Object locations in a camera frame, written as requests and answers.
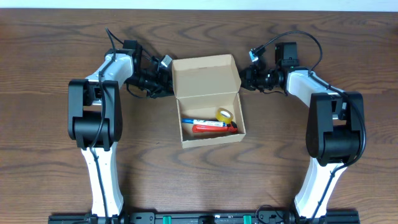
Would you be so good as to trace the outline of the cardboard box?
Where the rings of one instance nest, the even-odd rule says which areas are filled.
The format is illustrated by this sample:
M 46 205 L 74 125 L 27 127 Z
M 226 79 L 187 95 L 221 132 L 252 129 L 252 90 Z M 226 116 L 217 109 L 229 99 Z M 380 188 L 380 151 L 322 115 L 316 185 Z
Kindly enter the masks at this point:
M 225 110 L 237 125 L 234 133 L 194 133 L 192 124 L 179 122 L 184 149 L 243 140 L 246 128 L 239 96 L 241 79 L 231 54 L 174 60 L 172 81 L 179 120 L 215 120 L 218 110 Z

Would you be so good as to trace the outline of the yellow tape roll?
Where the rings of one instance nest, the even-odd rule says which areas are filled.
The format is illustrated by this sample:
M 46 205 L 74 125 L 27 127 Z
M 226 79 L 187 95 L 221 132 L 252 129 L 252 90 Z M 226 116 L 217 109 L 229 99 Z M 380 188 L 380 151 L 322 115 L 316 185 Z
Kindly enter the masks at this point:
M 224 122 L 225 124 L 231 124 L 234 118 L 231 112 L 223 108 L 217 110 L 215 117 L 219 122 Z

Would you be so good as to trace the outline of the red utility knife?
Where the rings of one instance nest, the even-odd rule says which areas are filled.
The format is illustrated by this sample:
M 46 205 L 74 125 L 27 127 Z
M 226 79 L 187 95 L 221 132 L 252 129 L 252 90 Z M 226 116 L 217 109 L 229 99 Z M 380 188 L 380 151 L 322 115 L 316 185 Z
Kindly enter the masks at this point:
M 238 127 L 234 124 L 226 124 L 225 126 L 209 126 L 204 124 L 194 124 L 193 133 L 236 133 Z

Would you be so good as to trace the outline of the blue capped marker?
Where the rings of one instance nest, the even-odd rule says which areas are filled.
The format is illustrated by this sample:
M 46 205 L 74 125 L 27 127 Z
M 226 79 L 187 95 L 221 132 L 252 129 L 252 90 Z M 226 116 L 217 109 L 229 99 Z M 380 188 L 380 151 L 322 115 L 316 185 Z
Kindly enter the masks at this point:
M 188 119 L 183 118 L 181 120 L 182 123 L 186 124 L 194 124 L 194 125 L 204 125 L 204 126 L 216 126 L 216 127 L 225 127 L 227 124 L 222 121 L 210 121 L 210 120 L 203 120 L 203 119 Z

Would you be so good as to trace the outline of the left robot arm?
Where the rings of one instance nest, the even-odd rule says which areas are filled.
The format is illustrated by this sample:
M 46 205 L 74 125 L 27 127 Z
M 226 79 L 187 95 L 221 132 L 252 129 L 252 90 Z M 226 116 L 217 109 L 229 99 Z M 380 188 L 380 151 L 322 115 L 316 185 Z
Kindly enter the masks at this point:
M 124 210 L 116 165 L 116 148 L 123 131 L 120 89 L 136 86 L 148 98 L 172 96 L 172 58 L 151 56 L 135 40 L 112 47 L 104 62 L 84 79 L 68 84 L 68 134 L 81 149 L 90 176 L 93 204 L 85 223 L 129 223 Z

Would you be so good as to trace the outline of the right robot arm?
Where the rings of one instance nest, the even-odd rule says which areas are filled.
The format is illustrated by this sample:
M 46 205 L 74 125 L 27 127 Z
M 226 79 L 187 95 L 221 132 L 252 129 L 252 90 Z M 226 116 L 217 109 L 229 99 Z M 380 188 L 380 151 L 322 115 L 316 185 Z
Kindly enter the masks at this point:
M 265 47 L 251 49 L 252 64 L 240 72 L 241 86 L 264 94 L 280 92 L 308 106 L 305 142 L 309 167 L 299 193 L 279 223 L 359 223 L 354 210 L 328 211 L 328 200 L 342 173 L 359 160 L 366 145 L 363 96 L 343 91 L 302 67 L 295 42 L 275 45 L 275 67 L 267 68 Z

